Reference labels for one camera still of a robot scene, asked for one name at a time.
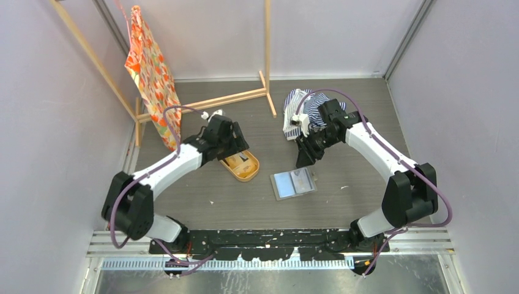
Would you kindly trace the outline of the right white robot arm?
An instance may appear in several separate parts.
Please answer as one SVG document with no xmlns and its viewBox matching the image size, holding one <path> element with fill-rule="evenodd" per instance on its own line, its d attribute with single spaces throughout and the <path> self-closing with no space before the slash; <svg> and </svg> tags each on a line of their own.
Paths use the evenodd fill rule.
<svg viewBox="0 0 519 294">
<path fill-rule="evenodd" d="M 430 164 L 417 164 L 391 146 L 359 111 L 347 113 L 336 99 L 318 107 L 325 126 L 310 128 L 310 117 L 293 114 L 290 123 L 301 129 L 296 138 L 298 168 L 322 159 L 326 148 L 339 142 L 354 148 L 386 180 L 380 208 L 354 220 L 347 234 L 348 246 L 366 251 L 385 232 L 399 229 L 438 210 L 436 171 Z"/>
</svg>

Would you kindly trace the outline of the gold credit card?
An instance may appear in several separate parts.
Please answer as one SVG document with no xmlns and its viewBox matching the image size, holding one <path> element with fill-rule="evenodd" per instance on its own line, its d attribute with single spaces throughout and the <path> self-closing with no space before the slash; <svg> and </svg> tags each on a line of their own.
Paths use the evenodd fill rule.
<svg viewBox="0 0 519 294">
<path fill-rule="evenodd" d="M 239 153 L 225 159 L 227 166 L 238 177 L 245 178 L 256 169 L 256 165 L 245 154 Z"/>
</svg>

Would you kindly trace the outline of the grey card holder wallet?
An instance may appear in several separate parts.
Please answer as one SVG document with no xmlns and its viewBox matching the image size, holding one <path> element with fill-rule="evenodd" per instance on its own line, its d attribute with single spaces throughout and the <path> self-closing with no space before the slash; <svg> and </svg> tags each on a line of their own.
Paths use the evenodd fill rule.
<svg viewBox="0 0 519 294">
<path fill-rule="evenodd" d="M 312 192 L 309 192 L 309 193 L 316 192 L 317 187 L 316 187 L 316 183 L 315 183 L 314 174 L 308 167 L 303 167 L 303 168 L 308 169 L 309 173 L 311 174 L 311 177 L 313 178 L 313 182 L 315 184 L 315 190 Z M 284 171 L 281 173 L 275 173 L 273 175 L 270 175 L 274 195 L 275 195 L 275 198 L 277 201 L 287 200 L 289 198 L 294 198 L 294 197 L 299 197 L 299 196 L 302 196 L 305 194 L 309 194 L 309 193 L 305 193 L 305 194 L 296 194 L 295 193 L 293 182 L 289 175 L 289 173 L 291 171 Z"/>
</svg>

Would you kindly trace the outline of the orange oval tray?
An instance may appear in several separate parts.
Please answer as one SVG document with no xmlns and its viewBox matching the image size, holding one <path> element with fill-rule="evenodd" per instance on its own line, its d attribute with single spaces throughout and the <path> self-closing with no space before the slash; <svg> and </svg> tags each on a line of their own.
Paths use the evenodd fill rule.
<svg viewBox="0 0 519 294">
<path fill-rule="evenodd" d="M 259 160 L 245 150 L 220 160 L 220 163 L 240 182 L 252 180 L 259 172 Z"/>
</svg>

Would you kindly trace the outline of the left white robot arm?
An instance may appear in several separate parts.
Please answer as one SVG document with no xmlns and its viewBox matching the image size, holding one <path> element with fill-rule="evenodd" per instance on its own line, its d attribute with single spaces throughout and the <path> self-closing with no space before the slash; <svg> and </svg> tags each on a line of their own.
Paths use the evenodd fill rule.
<svg viewBox="0 0 519 294">
<path fill-rule="evenodd" d="M 129 239 L 159 239 L 172 253 L 179 254 L 187 248 L 186 227 L 172 217 L 157 214 L 155 200 L 186 174 L 248 148 L 238 122 L 213 114 L 201 132 L 187 137 L 177 151 L 144 170 L 115 174 L 101 216 Z"/>
</svg>

